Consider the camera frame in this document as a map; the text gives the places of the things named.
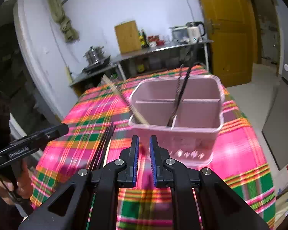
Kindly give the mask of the person left hand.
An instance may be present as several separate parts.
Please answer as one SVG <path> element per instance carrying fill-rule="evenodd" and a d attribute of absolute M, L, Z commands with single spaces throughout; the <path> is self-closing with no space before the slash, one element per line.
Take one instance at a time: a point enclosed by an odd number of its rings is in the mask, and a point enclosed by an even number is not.
<path fill-rule="evenodd" d="M 16 193 L 24 199 L 29 199 L 33 194 L 33 187 L 31 184 L 31 179 L 29 177 L 29 170 L 27 168 L 26 161 L 22 160 L 22 173 L 17 179 L 17 189 L 15 190 L 14 185 L 11 181 L 6 179 L 5 177 L 0 180 L 0 197 L 6 202 L 8 205 L 13 205 L 11 197 L 9 196 L 9 191 L 16 191 Z"/>

